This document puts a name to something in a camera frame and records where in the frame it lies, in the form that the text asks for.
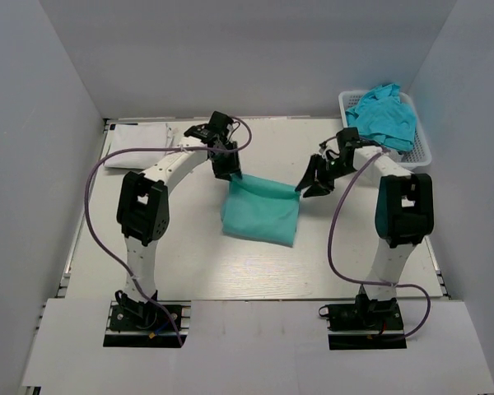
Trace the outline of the green t shirt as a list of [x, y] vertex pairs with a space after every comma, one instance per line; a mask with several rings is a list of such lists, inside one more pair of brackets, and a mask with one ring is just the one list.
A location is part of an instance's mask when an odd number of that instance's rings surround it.
[[234, 176], [221, 207], [222, 232], [229, 236], [291, 247], [301, 195], [289, 184], [252, 175]]

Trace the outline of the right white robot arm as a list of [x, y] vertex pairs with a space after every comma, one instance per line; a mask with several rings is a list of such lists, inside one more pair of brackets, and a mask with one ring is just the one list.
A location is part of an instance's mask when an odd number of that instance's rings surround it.
[[335, 274], [358, 284], [368, 300], [390, 302], [405, 264], [413, 250], [434, 228], [432, 180], [428, 174], [414, 174], [387, 154], [387, 149], [359, 136], [356, 128], [344, 128], [319, 144], [310, 157], [304, 176], [296, 186], [303, 198], [329, 195], [335, 181], [351, 174], [349, 185], [333, 215], [335, 225], [352, 186], [364, 176], [378, 188], [375, 230], [380, 241], [369, 275], [362, 281]]

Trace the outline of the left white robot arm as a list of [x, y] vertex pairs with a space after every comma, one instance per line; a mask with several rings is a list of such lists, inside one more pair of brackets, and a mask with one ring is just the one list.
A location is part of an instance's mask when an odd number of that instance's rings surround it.
[[217, 179], [242, 176], [238, 142], [231, 139], [240, 120], [214, 112], [207, 123], [190, 127], [171, 153], [122, 182], [116, 220], [121, 225], [130, 269], [123, 294], [146, 302], [156, 299], [158, 240], [170, 222], [169, 195], [196, 167], [209, 160]]

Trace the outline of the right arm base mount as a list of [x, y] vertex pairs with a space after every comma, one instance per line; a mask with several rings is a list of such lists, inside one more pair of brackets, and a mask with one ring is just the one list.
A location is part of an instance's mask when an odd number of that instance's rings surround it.
[[371, 300], [365, 294], [352, 303], [325, 304], [318, 310], [327, 321], [331, 351], [402, 350], [407, 347], [398, 301]]

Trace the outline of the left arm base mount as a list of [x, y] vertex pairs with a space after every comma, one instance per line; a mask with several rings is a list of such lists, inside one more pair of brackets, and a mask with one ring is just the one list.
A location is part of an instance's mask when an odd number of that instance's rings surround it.
[[103, 347], [178, 349], [189, 334], [191, 306], [170, 302], [162, 308], [114, 294], [105, 326]]

